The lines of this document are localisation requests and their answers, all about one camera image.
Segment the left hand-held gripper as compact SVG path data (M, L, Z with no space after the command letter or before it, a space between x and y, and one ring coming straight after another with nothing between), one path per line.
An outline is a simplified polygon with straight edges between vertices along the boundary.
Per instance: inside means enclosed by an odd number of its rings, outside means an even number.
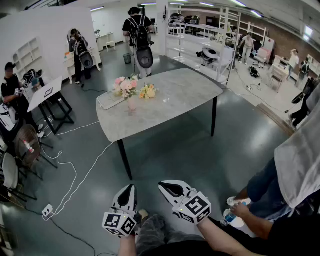
M137 213L137 204L138 192L136 186L129 184L122 188L114 196L113 205L109 212L104 213L102 228L118 237L135 235L138 230L138 223L134 219Z

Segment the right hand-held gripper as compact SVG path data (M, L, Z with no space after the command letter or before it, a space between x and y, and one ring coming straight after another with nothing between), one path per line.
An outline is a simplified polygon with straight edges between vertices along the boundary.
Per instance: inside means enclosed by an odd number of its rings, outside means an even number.
M212 213L212 204L208 198L195 188L191 189L184 181L160 181L158 188L166 200L174 206L173 214L179 219L198 225Z

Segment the pink artificial flowers bouquet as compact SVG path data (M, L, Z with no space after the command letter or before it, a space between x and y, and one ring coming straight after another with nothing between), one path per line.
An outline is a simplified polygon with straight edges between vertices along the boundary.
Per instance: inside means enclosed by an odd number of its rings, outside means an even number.
M138 76L118 77L113 84L113 93L116 97L123 97L125 100L137 94Z

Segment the person's left forearm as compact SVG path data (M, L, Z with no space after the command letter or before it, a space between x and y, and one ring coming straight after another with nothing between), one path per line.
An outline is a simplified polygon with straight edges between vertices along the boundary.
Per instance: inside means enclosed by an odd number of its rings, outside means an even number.
M135 235L120 238L118 256L137 256Z

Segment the person's right forearm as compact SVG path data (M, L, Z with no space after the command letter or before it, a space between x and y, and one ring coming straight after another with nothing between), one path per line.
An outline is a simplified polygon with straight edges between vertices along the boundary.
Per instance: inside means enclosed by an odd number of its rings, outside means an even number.
M247 250L208 218L200 222L197 227L214 251L222 252L230 256L255 256L253 252Z

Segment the person's legs in grey trousers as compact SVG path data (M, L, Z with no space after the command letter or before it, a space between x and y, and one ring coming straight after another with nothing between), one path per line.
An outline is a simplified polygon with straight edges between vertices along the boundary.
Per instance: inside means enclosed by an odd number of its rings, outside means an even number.
M158 214L142 219L136 241L137 256L211 256L213 253L203 237L174 230Z

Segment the clear plastic water bottle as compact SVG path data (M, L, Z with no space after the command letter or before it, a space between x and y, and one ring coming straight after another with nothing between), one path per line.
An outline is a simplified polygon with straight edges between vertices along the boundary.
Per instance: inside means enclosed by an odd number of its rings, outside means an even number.
M237 218L237 216L236 216L235 214L233 214L230 209L226 209L226 210L223 212L223 219L220 221L220 224L221 224L223 227L226 227L226 226L228 226L231 222L233 222L236 218Z

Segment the grey marble table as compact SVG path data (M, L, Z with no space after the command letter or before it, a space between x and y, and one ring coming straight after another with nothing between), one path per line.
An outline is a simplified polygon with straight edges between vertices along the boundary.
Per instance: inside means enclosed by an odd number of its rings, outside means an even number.
M191 110L212 102L211 134L215 133L217 101L222 94L218 84L189 68L166 71L137 82L140 89L145 84L154 84L159 89L155 98L138 99L136 109L130 110L127 100L103 110L96 100L98 122L111 143L117 143L129 179L132 179L130 164L123 140L135 134L161 125Z

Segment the white rectangular tray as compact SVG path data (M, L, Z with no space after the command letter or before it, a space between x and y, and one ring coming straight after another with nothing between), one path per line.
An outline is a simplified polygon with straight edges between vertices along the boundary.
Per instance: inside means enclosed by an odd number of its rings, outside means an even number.
M96 100L103 110L109 110L122 103L125 98L119 95L114 90L110 90L98 96Z

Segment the yellow artificial flower bunch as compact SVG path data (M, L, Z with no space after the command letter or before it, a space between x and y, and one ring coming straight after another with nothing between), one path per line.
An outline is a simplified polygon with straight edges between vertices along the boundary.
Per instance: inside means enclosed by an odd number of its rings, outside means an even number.
M158 92L159 89L158 88L155 88L155 85L152 84L152 83L148 83L148 84L145 84L140 92L139 92L139 95L138 97L140 99L153 99L156 97L156 92Z

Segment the brown round wicker chair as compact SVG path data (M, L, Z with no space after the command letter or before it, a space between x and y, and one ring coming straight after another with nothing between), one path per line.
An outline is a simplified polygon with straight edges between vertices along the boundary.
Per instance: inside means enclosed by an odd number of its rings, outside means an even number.
M35 128L30 124L21 127L15 137L15 154L22 164L31 168L38 160L41 147Z

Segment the white cushioned chair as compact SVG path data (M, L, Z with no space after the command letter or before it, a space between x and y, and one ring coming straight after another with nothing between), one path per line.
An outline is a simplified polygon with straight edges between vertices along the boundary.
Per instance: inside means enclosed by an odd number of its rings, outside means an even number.
M2 170L4 174L4 186L15 190L19 181L19 169L16 159L7 152L3 156Z

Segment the white metal shelving rack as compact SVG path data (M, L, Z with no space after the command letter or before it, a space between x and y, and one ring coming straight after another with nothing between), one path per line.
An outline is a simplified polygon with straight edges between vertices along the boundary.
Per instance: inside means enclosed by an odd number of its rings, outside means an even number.
M230 8L209 9L170 3L165 8L166 55L187 65L204 75L227 85L235 63L239 42L241 13ZM170 23L170 15L179 13L186 16L199 16L199 25L184 22ZM219 62L203 66L201 51L210 48L217 52Z

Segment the pink office chair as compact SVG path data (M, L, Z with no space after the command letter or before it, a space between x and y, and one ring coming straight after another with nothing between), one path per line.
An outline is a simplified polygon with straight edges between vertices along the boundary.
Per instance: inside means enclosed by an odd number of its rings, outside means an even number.
M266 65L266 63L268 62L268 59L270 58L271 55L271 51L268 49L265 49L264 47L261 47L256 55L253 57L253 59L255 60L255 62L253 63L253 65L258 66L259 68L264 68L264 66Z

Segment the white tilted desk black frame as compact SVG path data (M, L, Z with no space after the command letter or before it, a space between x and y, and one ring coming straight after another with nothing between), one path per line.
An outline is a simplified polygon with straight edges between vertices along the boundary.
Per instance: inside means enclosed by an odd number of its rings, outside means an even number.
M33 110L39 108L44 120L47 122L48 127L51 129L54 135L57 135L63 124L74 124L75 122L71 118L73 108L67 102L65 97L61 94L61 101L58 100L57 94L62 90L62 76L52 80L44 87L38 89L31 98L27 112L30 113ZM54 107L60 108L62 115L55 115L52 107L49 104L49 99L53 100Z

